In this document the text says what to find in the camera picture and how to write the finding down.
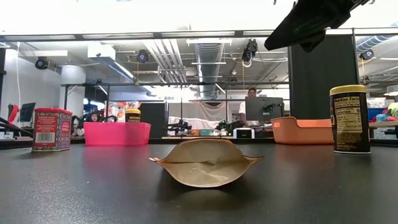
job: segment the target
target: barcode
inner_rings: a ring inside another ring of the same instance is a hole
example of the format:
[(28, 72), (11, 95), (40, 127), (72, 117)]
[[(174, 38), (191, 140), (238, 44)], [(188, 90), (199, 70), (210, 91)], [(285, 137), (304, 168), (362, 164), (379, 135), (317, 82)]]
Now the barcode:
[(36, 142), (55, 142), (55, 133), (36, 133)]

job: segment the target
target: black can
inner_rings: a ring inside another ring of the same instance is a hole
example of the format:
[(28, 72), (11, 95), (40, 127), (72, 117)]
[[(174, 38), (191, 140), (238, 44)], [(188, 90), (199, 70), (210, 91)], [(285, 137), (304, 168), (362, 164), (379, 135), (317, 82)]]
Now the black can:
[(141, 111), (135, 109), (126, 110), (126, 122), (138, 123), (141, 121)]
[(371, 153), (365, 86), (346, 85), (332, 88), (330, 114), (335, 152)]

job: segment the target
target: tin can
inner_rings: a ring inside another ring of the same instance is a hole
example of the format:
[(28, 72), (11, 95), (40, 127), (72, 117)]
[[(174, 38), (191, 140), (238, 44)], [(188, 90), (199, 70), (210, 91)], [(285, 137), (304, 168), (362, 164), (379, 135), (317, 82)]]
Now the tin can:
[(346, 85), (332, 88), (330, 114), (335, 152), (371, 153), (365, 86)]
[(140, 122), (141, 111), (136, 109), (126, 110), (126, 122)]
[(32, 152), (70, 149), (72, 112), (58, 108), (37, 108)]

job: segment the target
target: orange plastic bin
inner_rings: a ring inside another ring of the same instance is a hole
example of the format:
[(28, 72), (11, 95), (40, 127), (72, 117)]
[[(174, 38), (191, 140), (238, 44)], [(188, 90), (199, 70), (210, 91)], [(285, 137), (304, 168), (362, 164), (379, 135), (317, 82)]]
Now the orange plastic bin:
[(333, 144), (330, 119), (272, 119), (274, 139), (279, 144)]

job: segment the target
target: nutrition facts label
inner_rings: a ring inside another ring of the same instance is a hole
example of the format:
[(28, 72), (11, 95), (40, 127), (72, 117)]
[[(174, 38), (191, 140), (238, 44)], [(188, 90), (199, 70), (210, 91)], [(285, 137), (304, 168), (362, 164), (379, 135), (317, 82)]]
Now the nutrition facts label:
[(362, 133), (359, 96), (334, 99), (337, 133)]

